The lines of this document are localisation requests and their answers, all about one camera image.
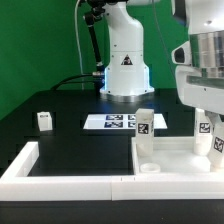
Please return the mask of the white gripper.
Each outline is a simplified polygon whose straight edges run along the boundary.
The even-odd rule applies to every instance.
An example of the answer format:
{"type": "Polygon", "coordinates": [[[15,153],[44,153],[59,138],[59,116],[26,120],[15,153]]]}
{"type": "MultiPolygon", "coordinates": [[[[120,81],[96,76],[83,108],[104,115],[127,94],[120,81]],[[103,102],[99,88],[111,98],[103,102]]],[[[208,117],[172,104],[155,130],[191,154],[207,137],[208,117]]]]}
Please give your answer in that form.
{"type": "Polygon", "coordinates": [[[224,115],[224,79],[202,77],[198,69],[177,66],[176,86],[180,101],[187,106],[206,110],[205,116],[212,127],[224,115]]]}

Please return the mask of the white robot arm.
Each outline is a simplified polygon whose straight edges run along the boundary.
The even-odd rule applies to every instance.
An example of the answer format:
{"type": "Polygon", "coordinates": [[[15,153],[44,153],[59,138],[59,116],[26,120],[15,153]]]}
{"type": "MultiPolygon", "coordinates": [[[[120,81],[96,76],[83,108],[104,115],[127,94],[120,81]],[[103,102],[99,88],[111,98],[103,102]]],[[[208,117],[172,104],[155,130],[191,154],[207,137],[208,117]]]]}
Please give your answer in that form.
{"type": "MultiPolygon", "coordinates": [[[[151,93],[144,63],[143,27],[126,7],[159,0],[84,0],[91,7],[86,23],[107,20],[110,62],[103,69],[102,97],[131,102],[151,93]]],[[[171,53],[176,65],[178,96],[187,106],[202,109],[213,126],[224,115],[224,0],[171,0],[172,15],[188,28],[188,40],[171,53]]]]}

